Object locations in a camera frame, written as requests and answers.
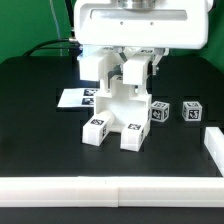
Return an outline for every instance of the black and white cube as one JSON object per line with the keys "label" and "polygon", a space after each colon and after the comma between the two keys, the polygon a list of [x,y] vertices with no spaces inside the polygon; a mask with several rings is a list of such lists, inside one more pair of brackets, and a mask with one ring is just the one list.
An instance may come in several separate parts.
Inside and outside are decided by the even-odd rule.
{"label": "black and white cube", "polygon": [[169,117],[169,103],[155,101],[152,104],[151,120],[164,122]]}
{"label": "black and white cube", "polygon": [[185,121],[201,121],[201,104],[198,101],[183,102],[182,115]]}

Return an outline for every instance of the white rectangular block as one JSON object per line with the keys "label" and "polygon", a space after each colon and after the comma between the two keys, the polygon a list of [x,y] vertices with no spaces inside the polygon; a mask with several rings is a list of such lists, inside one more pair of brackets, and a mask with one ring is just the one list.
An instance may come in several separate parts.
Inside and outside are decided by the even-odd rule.
{"label": "white rectangular block", "polygon": [[201,121],[202,106],[198,101],[183,102],[182,116],[185,121]]}
{"label": "white rectangular block", "polygon": [[224,176],[224,135],[221,130],[217,127],[206,128],[204,144]]}
{"label": "white rectangular block", "polygon": [[121,149],[138,152],[145,139],[142,124],[129,123],[121,132]]}
{"label": "white rectangular block", "polygon": [[100,49],[90,56],[80,59],[80,79],[99,81],[116,65],[117,58],[110,49]]}
{"label": "white rectangular block", "polygon": [[123,83],[129,85],[143,85],[148,78],[148,64],[151,55],[138,52],[123,65]]}

